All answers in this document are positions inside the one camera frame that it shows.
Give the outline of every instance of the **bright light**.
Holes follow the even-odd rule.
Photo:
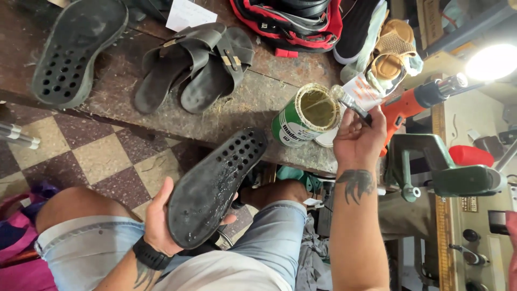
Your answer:
[[[511,74],[517,68],[517,47],[495,45],[476,53],[468,61],[467,76],[480,80],[496,80]]]

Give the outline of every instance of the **hand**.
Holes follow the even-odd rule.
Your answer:
[[[172,181],[172,178],[167,177],[162,188],[153,198],[151,204],[147,207],[147,212],[145,214],[144,241],[152,246],[153,249],[169,257],[172,257],[183,250],[172,239],[166,222],[166,205],[172,194],[173,188],[174,182]],[[221,225],[230,224],[236,220],[237,216],[229,214],[223,219]]]
[[[338,167],[348,169],[375,169],[384,141],[386,140],[386,117],[380,106],[370,110],[372,127],[362,124],[352,109],[347,108],[343,121],[334,139],[334,155]]]

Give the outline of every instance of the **forearm tattoo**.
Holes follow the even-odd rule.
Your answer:
[[[146,284],[143,291],[150,290],[151,282],[153,281],[153,278],[155,277],[156,271],[153,269],[150,269],[148,266],[144,265],[140,261],[136,260],[136,281],[134,282],[133,289],[137,289],[143,284]]]
[[[372,194],[375,189],[375,183],[372,178],[372,174],[366,170],[346,170],[336,180],[336,184],[346,183],[345,186],[345,200],[348,205],[350,202],[348,197],[351,196],[357,205],[361,200],[364,193],[367,195]]]

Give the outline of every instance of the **wrist watch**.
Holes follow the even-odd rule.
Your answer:
[[[133,252],[139,262],[156,271],[164,270],[172,260],[145,242],[143,236],[134,244]]]

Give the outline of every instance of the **denim shorts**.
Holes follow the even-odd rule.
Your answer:
[[[267,265],[294,290],[305,207],[282,200],[269,204],[228,251]],[[92,290],[144,234],[144,224],[121,216],[87,216],[45,230],[35,249],[48,262],[59,290]],[[174,256],[163,274],[188,261]]]

